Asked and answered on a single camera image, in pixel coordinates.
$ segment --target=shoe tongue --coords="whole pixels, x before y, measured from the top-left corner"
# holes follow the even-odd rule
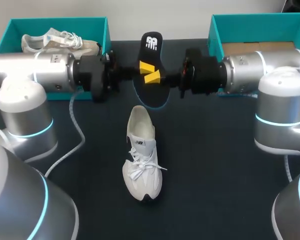
[[[155,139],[144,139],[141,137],[134,136],[130,134],[131,145],[136,149],[136,151],[144,156],[149,156],[152,150],[156,147]]]
[[[55,30],[54,28],[50,28],[49,31],[46,32],[45,35],[43,35],[43,45],[47,46],[50,41],[54,41],[59,44],[71,44],[72,39],[65,39],[64,37],[60,36],[61,32],[58,30]]]

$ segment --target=white wall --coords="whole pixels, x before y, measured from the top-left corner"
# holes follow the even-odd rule
[[[10,18],[107,16],[112,40],[207,38],[212,14],[280,12],[285,0],[0,0],[0,38]]]

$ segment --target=black insole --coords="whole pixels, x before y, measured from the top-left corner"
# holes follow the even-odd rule
[[[147,32],[141,38],[137,64],[140,61],[153,65],[164,76],[165,68],[161,62],[163,37],[159,32]],[[145,84],[145,75],[133,78],[133,86],[139,100],[148,108],[160,108],[168,101],[170,88],[159,83]]]

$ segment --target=teal box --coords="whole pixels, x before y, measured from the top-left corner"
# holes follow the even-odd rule
[[[21,53],[21,38],[24,34],[42,36],[50,28],[74,32],[85,40],[97,41],[102,54],[111,49],[108,19],[106,17],[58,17],[58,18],[12,18],[0,41],[0,54]],[[71,93],[48,93],[49,100],[69,100]],[[91,94],[84,92],[76,99],[90,100]]]
[[[212,15],[208,49],[221,61],[223,43],[293,42],[300,49],[300,12]]]

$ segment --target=cable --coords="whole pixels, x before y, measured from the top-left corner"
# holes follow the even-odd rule
[[[288,155],[284,155],[284,166],[285,166],[286,176],[288,177],[289,183],[291,183],[292,177],[291,177],[290,169],[289,169]]]
[[[64,156],[62,156],[58,161],[56,161],[49,169],[48,171],[46,171],[45,173],[45,177],[47,178],[49,176],[49,174],[51,173],[51,171],[59,164],[61,163],[63,160],[65,160],[67,157],[69,157],[71,154],[73,154],[75,151],[77,151],[79,148],[81,148],[85,142],[86,142],[86,138],[85,138],[85,135],[84,133],[82,132],[81,128],[79,127],[77,121],[76,121],[76,118],[75,118],[75,115],[74,115],[74,101],[75,101],[75,98],[78,94],[82,93],[83,91],[82,90],[79,90],[79,91],[76,91],[71,99],[70,99],[70,102],[69,102],[69,113],[70,113],[70,118],[73,122],[73,125],[74,127],[76,128],[76,130],[78,131],[80,137],[81,137],[81,142],[76,146],[74,147],[71,151],[69,151],[67,154],[65,154]]]

